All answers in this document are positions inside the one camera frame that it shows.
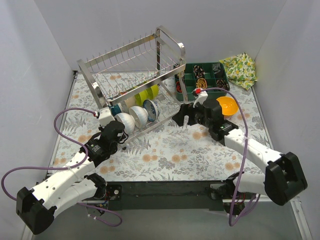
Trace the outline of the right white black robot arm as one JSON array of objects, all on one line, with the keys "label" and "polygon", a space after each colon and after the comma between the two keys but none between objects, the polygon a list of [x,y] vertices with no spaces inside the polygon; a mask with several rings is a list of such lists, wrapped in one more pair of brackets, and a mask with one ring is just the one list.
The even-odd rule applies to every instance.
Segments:
[{"label": "right white black robot arm", "polygon": [[229,177],[226,192],[230,198],[237,199],[243,193],[260,194],[283,206],[308,187],[301,163],[294,153],[284,154],[246,137],[236,124],[224,118],[217,100],[182,104],[172,120],[181,127],[185,117],[188,117],[189,126],[206,127],[215,141],[242,154],[262,171],[261,175],[242,171]]}]

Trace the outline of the yellow ribbed bowl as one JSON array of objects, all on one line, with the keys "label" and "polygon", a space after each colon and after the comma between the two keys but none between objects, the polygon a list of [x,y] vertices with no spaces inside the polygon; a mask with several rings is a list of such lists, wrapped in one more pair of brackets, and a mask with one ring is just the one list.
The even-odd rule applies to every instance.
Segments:
[{"label": "yellow ribbed bowl", "polygon": [[236,101],[232,97],[221,96],[218,97],[216,100],[222,107],[222,114],[224,117],[231,117],[235,115],[239,110]]}]

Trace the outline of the blue floral white bowl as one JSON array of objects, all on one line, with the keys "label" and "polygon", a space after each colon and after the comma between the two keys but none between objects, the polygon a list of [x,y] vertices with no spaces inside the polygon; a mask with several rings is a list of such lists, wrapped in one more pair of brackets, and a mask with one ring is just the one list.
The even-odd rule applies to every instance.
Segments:
[{"label": "blue floral white bowl", "polygon": [[150,99],[146,99],[142,107],[147,111],[148,113],[148,121],[154,122],[158,119],[160,115],[160,109],[158,107],[158,104],[155,101],[152,101]]}]

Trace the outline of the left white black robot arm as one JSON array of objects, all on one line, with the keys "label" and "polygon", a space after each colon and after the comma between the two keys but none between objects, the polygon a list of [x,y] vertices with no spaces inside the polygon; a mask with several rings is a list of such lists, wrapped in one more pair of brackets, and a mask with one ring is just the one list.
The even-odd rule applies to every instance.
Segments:
[{"label": "left white black robot arm", "polygon": [[106,196],[107,182],[93,172],[127,139],[125,125],[113,120],[94,135],[74,157],[43,182],[23,187],[16,196],[16,213],[34,235],[44,232],[60,213],[78,202]]}]

